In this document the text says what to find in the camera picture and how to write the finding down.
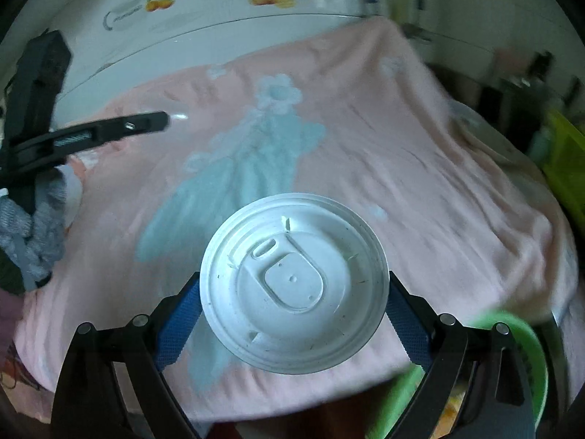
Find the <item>white plastic lid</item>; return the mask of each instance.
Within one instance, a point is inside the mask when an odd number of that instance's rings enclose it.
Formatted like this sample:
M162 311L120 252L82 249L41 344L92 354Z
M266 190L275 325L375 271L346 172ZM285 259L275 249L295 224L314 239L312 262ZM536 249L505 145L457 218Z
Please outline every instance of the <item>white plastic lid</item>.
M372 229L322 196L288 193L233 214L207 246L201 303L219 340L281 374L342 363L371 338L388 299Z

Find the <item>gray knitted glove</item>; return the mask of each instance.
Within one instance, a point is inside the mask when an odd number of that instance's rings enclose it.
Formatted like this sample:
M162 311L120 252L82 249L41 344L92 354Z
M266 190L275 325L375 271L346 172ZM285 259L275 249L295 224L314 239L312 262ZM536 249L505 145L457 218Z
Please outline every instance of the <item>gray knitted glove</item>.
M65 182L59 170L37 176L31 217L7 196L0 198L0 247L22 272L26 290L36 289L64 254Z

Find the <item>silver screw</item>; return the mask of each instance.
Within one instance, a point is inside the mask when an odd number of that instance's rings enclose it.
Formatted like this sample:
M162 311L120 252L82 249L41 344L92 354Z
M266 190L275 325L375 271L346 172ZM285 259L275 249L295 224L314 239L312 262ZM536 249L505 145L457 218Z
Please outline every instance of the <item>silver screw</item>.
M77 327L77 333L80 335L85 335L91 330L91 324L89 322L85 322Z
M132 325L135 327L144 327L148 323L148 315L140 314L132 319Z
M449 325L450 327L452 327L455 324L455 322L457 322L455 317L452 316L451 314L441 314L439 319L441 320L442 324Z
M510 333L510 327L502 322L495 324L495 329L502 335L508 335Z

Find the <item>green bucket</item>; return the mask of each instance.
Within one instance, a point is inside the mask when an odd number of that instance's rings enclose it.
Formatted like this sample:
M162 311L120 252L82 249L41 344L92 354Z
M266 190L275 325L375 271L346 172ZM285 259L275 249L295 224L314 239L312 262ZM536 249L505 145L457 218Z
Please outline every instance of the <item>green bucket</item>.
M504 322L520 346L520 353L528 371L532 392L532 409L535 427L545 409L548 394L548 369L545 353L534 330L524 320L504 311L488 312L472 322L472 327L490 330L494 324ZM366 439L384 439L400 418L414 396L425 372L418 365L411 365L405 373L388 385L384 400L374 412Z

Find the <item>blue textured pad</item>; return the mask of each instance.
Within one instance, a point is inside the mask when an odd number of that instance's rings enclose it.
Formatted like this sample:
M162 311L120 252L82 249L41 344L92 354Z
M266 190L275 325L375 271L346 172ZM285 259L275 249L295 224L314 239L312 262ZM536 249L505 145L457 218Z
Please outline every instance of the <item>blue textured pad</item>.
M197 279L177 304L165 326L159 331L157 350L154 355L154 365L157 370L161 372L177 361L202 310L199 279Z
M392 282L390 282L386 313L410 361L421 365L425 372L429 371L433 362L429 335L407 300Z

